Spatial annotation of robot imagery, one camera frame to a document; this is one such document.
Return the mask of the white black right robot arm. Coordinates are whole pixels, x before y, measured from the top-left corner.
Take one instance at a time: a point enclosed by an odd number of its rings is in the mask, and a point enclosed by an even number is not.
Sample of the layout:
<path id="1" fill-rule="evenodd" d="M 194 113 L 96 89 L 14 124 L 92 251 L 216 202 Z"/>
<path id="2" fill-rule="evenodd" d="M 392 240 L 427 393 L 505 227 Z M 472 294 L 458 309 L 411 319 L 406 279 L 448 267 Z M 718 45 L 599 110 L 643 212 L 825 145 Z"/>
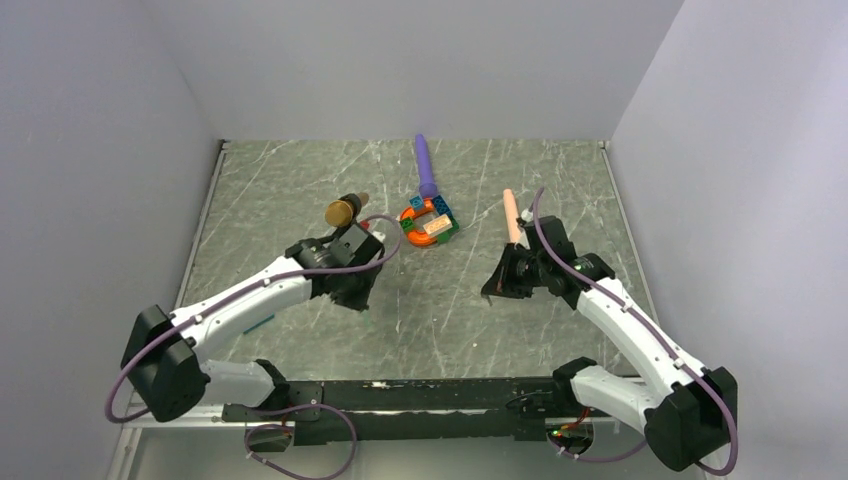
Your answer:
<path id="1" fill-rule="evenodd" d="M 660 462 L 674 471 L 700 464 L 728 445 L 738 456 L 738 384 L 724 367 L 710 369 L 649 318 L 598 255 L 576 253 L 555 216 L 514 221 L 510 241 L 484 297 L 526 299 L 545 288 L 599 328 L 642 381 L 617 376 L 580 357 L 558 367 L 544 399 L 568 416 L 599 410 L 640 432 Z"/>

